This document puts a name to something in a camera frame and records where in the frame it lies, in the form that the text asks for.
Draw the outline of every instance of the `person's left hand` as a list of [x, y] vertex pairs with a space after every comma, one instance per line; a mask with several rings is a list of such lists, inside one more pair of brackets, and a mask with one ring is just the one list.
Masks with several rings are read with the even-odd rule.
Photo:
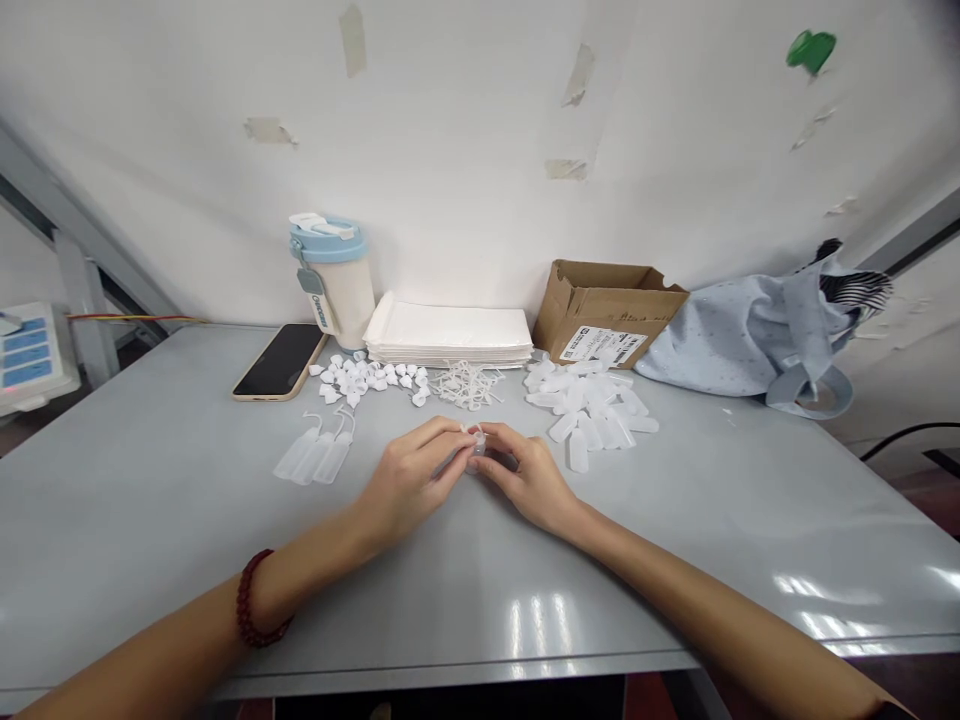
[[[387, 445], [355, 504], [379, 549], [398, 543], [443, 505], [476, 443], [472, 435], [460, 430], [460, 423], [437, 416]], [[454, 453], [453, 460], [434, 478]]]

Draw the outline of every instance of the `cardboard box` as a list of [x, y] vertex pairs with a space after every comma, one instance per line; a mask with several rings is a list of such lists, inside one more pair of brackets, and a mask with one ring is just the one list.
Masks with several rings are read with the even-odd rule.
[[613, 347], [616, 366], [630, 368], [689, 295], [679, 285], [664, 287], [652, 267], [555, 260], [533, 344], [564, 365]]

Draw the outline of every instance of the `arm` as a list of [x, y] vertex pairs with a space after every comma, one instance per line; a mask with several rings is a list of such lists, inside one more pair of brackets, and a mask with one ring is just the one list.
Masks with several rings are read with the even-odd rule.
[[[406, 537], [446, 500], [475, 442], [458, 423], [440, 417], [391, 442], [353, 505], [257, 567], [254, 625], [263, 632], [278, 627], [324, 587]], [[250, 652], [236, 626], [239, 579], [154, 623], [17, 717], [180, 717]]]
[[896, 703], [792, 625], [578, 500], [541, 438], [502, 424], [483, 430], [488, 447], [516, 457], [517, 472], [488, 457], [470, 463], [528, 520], [617, 573], [779, 717], [867, 718]]

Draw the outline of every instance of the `finger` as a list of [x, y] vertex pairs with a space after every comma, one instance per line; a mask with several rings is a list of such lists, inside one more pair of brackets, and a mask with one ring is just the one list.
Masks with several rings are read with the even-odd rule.
[[445, 432], [460, 432], [460, 423], [442, 415], [427, 420], [423, 425], [414, 428], [406, 435], [397, 438], [401, 448], [410, 453], [419, 450], [438, 435]]
[[488, 450], [496, 450], [499, 453], [504, 455], [512, 455], [510, 448], [498, 437], [493, 435], [487, 435], [487, 444], [486, 447]]
[[453, 486], [457, 484], [457, 480], [463, 475], [463, 471], [467, 469], [467, 460], [470, 459], [471, 455], [473, 455], [473, 448], [460, 448], [457, 454], [453, 456], [453, 460], [440, 473], [440, 477], [434, 481], [431, 492], [437, 495], [441, 505], [446, 501], [450, 491], [453, 490]]
[[498, 443], [499, 447], [496, 449], [500, 452], [509, 453], [520, 462], [529, 457], [530, 439], [525, 438], [509, 425], [505, 423], [484, 423], [483, 431], [487, 434], [487, 443], [491, 447], [493, 445], [490, 443], [490, 439], [494, 438], [493, 442]]
[[429, 474], [440, 467], [448, 457], [457, 452], [460, 448], [473, 448], [477, 440], [473, 435], [467, 435], [460, 432], [460, 426], [457, 425], [456, 432], [445, 432], [439, 437], [435, 437], [422, 448], [420, 448], [414, 457], [417, 466], [424, 468]]
[[470, 458], [469, 464], [493, 480], [509, 498], [518, 493], [523, 485], [523, 480], [493, 458], [477, 456]]

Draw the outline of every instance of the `green tape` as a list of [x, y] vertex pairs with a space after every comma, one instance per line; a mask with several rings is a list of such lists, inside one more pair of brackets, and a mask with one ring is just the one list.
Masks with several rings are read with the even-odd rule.
[[797, 35], [797, 39], [787, 51], [787, 65], [790, 67], [802, 65], [807, 72], [816, 77], [836, 46], [835, 35], [827, 32], [814, 34], [811, 30], [804, 30]]

